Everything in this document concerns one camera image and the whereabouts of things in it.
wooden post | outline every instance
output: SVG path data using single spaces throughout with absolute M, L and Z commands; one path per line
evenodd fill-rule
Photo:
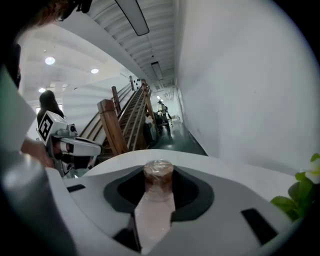
M 121 107 L 120 107 L 120 102 L 119 102 L 119 98 L 118 98 L 117 88 L 115 86 L 112 86 L 111 89 L 112 89 L 116 114 L 119 115 L 119 113 L 121 111 Z
M 143 90 L 144 97 L 145 97 L 146 108 L 148 109 L 148 113 L 152 117 L 152 119 L 154 121 L 154 124 L 157 126 L 156 117 L 155 117 L 155 113 L 154 113 L 154 111 L 152 109 L 152 104 L 151 104 L 151 101 L 150 101 L 150 96 L 149 96 L 149 93 L 148 93 L 146 80 L 142 79 L 141 80 L 141 84 L 142 84 L 142 90 Z
M 115 112 L 114 102 L 110 99 L 104 99 L 97 106 L 102 126 L 113 154 L 117 156 L 128 152 L 129 150 L 122 135 L 118 116 Z
M 146 150 L 147 149 L 147 143 L 144 138 L 144 134 L 141 131 L 139 134 L 137 134 L 138 139 L 137 139 L 137 150 Z
M 134 91 L 135 85 L 134 85 L 134 80 L 132 79 L 132 75 L 129 76 L 129 79 L 130 79 L 131 89 L 132 89 L 132 91 Z

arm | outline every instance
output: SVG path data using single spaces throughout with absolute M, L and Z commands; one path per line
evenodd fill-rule
M 53 162 L 47 156 L 46 147 L 41 141 L 36 141 L 26 137 L 22 144 L 21 151 L 38 159 L 44 166 L 54 167 Z

woman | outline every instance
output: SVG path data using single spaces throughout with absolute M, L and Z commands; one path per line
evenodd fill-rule
M 41 120 L 44 117 L 46 111 L 51 111 L 55 114 L 58 114 L 60 117 L 64 118 L 64 113 L 60 110 L 58 103 L 55 98 L 55 94 L 51 90 L 46 90 L 40 95 L 40 111 L 36 116 L 38 122 L 38 127 L 40 126 Z

ceiling light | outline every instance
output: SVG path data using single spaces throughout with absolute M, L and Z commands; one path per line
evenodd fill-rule
M 98 73 L 98 72 L 99 72 L 99 69 L 97 69 L 97 68 L 91 69 L 91 73 L 92 73 L 92 74 L 96 74 L 96 73 Z
M 45 59 L 45 63 L 48 65 L 52 65 L 53 63 L 55 63 L 55 58 L 54 57 L 48 57 Z
M 154 73 L 156 74 L 156 77 L 157 77 L 159 80 L 164 79 L 163 76 L 162 76 L 162 72 L 161 72 L 160 65 L 159 65 L 159 62 L 158 62 L 158 61 L 151 63 L 151 67 L 153 68 Z
M 137 36 L 149 33 L 149 28 L 145 17 L 140 9 L 137 0 L 115 0 Z

floor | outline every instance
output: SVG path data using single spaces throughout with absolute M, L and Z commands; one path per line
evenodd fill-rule
M 171 134 L 168 134 L 164 127 L 158 143 L 151 149 L 173 150 L 206 156 L 205 151 L 182 123 L 174 121 L 173 127 L 170 125 L 170 130 Z

